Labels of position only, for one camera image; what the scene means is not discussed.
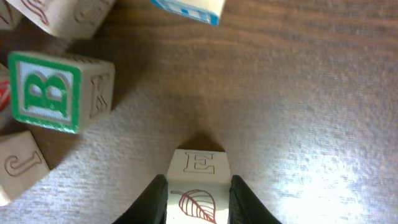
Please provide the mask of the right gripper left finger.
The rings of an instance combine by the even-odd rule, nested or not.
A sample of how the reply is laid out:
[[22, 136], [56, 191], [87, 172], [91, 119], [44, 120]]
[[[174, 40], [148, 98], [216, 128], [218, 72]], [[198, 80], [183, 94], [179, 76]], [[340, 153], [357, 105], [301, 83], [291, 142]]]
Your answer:
[[113, 224], [162, 224], [167, 208], [167, 181], [158, 174]]

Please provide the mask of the wooden block red side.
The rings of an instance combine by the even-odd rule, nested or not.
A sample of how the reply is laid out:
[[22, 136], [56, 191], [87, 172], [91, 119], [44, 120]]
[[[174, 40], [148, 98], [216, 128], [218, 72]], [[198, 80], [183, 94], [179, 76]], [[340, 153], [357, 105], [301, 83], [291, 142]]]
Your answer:
[[1, 64], [1, 129], [12, 119], [10, 73]]

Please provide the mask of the wooden block blue J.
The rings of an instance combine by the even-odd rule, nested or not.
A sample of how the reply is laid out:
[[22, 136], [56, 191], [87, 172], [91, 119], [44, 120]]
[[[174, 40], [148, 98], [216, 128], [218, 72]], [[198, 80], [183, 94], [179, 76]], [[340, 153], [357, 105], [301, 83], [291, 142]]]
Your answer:
[[1, 206], [11, 203], [49, 174], [30, 131], [1, 137]]

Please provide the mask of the wooden leaf E block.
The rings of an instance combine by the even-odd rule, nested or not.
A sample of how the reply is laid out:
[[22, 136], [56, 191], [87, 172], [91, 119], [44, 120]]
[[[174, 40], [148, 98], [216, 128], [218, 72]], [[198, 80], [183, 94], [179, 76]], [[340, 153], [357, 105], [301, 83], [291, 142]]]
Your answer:
[[175, 150], [167, 183], [166, 223], [229, 223], [231, 173], [225, 152]]

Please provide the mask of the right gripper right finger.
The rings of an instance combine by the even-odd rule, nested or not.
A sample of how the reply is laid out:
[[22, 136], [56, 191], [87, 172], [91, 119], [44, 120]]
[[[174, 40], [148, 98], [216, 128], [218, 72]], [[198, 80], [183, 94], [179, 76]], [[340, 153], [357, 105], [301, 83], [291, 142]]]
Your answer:
[[230, 224], [281, 224], [239, 175], [233, 175], [229, 190]]

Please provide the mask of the green B block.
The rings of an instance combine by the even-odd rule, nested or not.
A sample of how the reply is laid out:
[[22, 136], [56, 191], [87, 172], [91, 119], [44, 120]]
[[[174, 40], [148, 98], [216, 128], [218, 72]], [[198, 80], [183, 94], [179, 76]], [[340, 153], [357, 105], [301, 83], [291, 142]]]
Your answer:
[[111, 111], [114, 63], [80, 55], [8, 55], [13, 117], [78, 134]]

